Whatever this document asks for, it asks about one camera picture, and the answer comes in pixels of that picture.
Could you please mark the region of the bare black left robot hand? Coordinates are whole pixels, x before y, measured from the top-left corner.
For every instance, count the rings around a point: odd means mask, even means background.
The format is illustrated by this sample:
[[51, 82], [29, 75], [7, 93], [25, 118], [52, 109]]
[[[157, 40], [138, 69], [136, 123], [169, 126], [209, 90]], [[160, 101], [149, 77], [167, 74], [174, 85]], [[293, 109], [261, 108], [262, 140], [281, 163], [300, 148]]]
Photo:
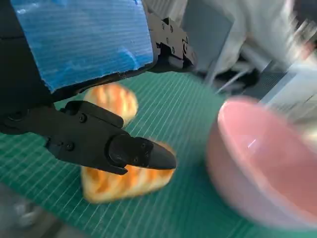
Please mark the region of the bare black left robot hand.
[[88, 88], [151, 72], [188, 72], [187, 33], [142, 0], [3, 0], [0, 130], [47, 139], [57, 159], [123, 175], [126, 166], [169, 170], [175, 156], [132, 137], [123, 119], [86, 101], [54, 103]]

